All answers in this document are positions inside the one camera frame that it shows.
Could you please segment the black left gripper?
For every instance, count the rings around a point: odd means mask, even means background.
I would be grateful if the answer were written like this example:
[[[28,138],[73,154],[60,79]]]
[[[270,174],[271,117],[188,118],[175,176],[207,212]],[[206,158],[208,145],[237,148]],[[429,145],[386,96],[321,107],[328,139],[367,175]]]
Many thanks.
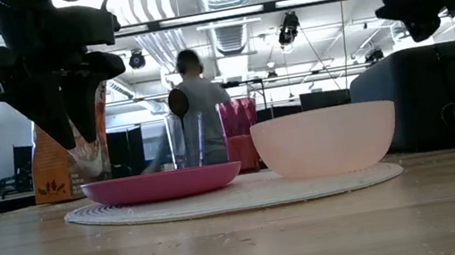
[[[64,108],[60,73],[72,123],[87,143],[97,139],[98,86],[126,71],[122,58],[89,52],[112,45],[119,24],[107,10],[55,7],[51,0],[0,0],[0,101],[30,119],[65,149],[76,147]]]

